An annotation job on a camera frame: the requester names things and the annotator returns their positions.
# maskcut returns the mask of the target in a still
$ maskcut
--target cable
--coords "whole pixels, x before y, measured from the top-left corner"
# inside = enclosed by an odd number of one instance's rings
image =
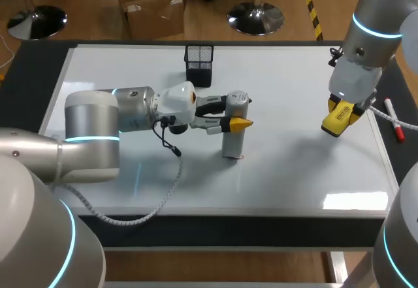
[[[146,216],[144,216],[140,219],[135,219],[135,220],[132,220],[132,221],[120,221],[120,220],[117,220],[117,219],[112,219],[112,218],[100,213],[99,211],[95,210],[93,208],[93,206],[91,205],[91,203],[83,196],[83,194],[81,194],[81,192],[79,192],[79,190],[77,190],[73,186],[68,185],[68,184],[60,184],[59,186],[68,190],[68,191],[70,191],[76,197],[78,197],[80,199],[80,201],[83,203],[83,205],[89,210],[90,213],[92,213],[95,217],[99,218],[101,221],[104,221],[105,223],[109,223],[111,225],[116,225],[116,226],[122,226],[122,227],[140,225],[142,223],[145,223],[147,220],[149,220],[153,216],[155,216],[160,211],[160,209],[162,209],[162,207],[167,203],[167,201],[170,199],[172,193],[177,188],[177,185],[180,181],[180,178],[182,177],[182,172],[183,172],[183,159],[180,156],[178,158],[180,160],[180,165],[178,167],[176,181],[174,182],[174,184],[170,188],[169,192],[165,195],[164,199],[158,204],[157,208],[155,208],[154,211],[152,211],[151,213],[149,213],[148,215],[146,215]]]
[[[369,108],[373,113],[375,113],[377,116],[380,116],[382,118],[385,118],[386,120],[389,120],[393,123],[397,123],[399,125],[401,125],[402,127],[408,128],[408,129],[412,129],[412,130],[418,130],[418,126],[415,125],[411,125],[410,123],[404,123],[403,121],[397,120],[396,118],[392,118],[389,115],[381,112],[380,110],[378,110],[376,107],[371,106]]]
[[[158,134],[158,132],[155,130],[155,126],[161,122],[161,128],[162,128],[162,132],[161,132],[161,136]],[[164,148],[170,149],[172,153],[175,154],[175,156],[180,157],[182,156],[182,152],[176,147],[173,146],[171,143],[169,143],[168,141],[166,141],[164,139],[164,135],[165,135],[165,129],[167,128],[167,126],[169,125],[169,122],[167,121],[167,119],[163,118],[161,120],[156,120],[153,124],[152,124],[152,131],[153,133],[158,137],[158,139],[161,140],[161,143],[163,145]]]
[[[6,47],[6,50],[8,50],[11,54],[12,54],[12,57],[6,62],[6,63],[4,63],[4,64],[2,64],[1,66],[0,66],[0,69],[1,68],[3,68],[4,66],[6,66],[7,64],[9,64],[13,59],[14,59],[14,53],[13,53],[13,51],[7,46],[7,44],[6,44],[6,40],[5,40],[5,38],[3,38],[3,36],[2,35],[0,35],[0,37],[1,37],[1,40],[3,40],[3,43],[5,44],[5,47]]]

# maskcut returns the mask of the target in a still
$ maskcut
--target blue led ring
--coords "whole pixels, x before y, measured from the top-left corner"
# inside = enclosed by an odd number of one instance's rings
[[[87,140],[114,140],[119,141],[119,137],[117,136],[76,136],[74,138],[65,139],[67,142],[79,142],[79,141],[87,141]]]
[[[409,288],[414,288],[413,285],[411,285],[409,283],[409,281],[402,275],[402,273],[399,271],[399,269],[396,267],[395,263],[392,260],[391,254],[389,253],[389,249],[387,247],[387,243],[386,243],[386,230],[385,230],[386,226],[384,226],[383,228],[383,243],[385,244],[385,249],[386,249],[386,254],[387,257],[389,258],[389,261],[392,264],[393,269],[396,271],[396,273],[399,275],[400,279],[404,281],[404,283],[409,287]]]
[[[74,252],[74,245],[76,243],[76,222],[74,220],[74,216],[72,216],[72,213],[69,209],[69,207],[62,201],[60,200],[65,208],[67,209],[69,215],[70,215],[70,220],[71,220],[71,242],[70,242],[70,248],[68,250],[67,253],[67,257],[65,258],[64,264],[61,267],[61,270],[59,270],[58,275],[55,277],[55,279],[53,280],[53,282],[48,286],[48,288],[55,288],[55,286],[57,285],[57,283],[59,282],[59,280],[63,277],[65,270],[67,269],[71,257],[72,257],[72,253]]]
[[[365,26],[363,26],[362,24],[360,24],[356,17],[353,14],[353,21],[354,23],[357,25],[357,27],[359,27],[360,29],[362,29],[364,32],[368,33],[369,35],[374,35],[375,37],[379,37],[379,38],[385,38],[385,39],[396,39],[396,38],[400,38],[402,37],[402,35],[386,35],[384,33],[378,33],[375,31],[372,31],[368,28],[366,28]]]

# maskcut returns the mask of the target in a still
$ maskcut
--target marker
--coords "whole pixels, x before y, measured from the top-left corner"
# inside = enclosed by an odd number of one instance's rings
[[[398,117],[396,116],[396,113],[394,112],[392,102],[391,102],[390,98],[388,98],[388,97],[385,99],[385,106],[386,106],[386,109],[387,109],[387,112],[389,113],[389,115],[392,118],[397,120]],[[392,125],[393,125],[394,133],[395,133],[396,138],[398,139],[398,141],[399,142],[405,141],[405,135],[404,135],[404,132],[402,130],[402,127],[397,123],[392,123]]]

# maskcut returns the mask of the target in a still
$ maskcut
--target pen holder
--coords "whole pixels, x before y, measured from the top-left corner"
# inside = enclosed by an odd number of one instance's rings
[[[213,45],[190,44],[185,47],[185,76],[195,87],[209,88],[212,84]]]

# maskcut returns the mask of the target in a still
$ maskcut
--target cardboard box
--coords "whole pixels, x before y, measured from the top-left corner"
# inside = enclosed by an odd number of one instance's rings
[[[184,32],[184,0],[119,0],[132,39],[151,40]]]

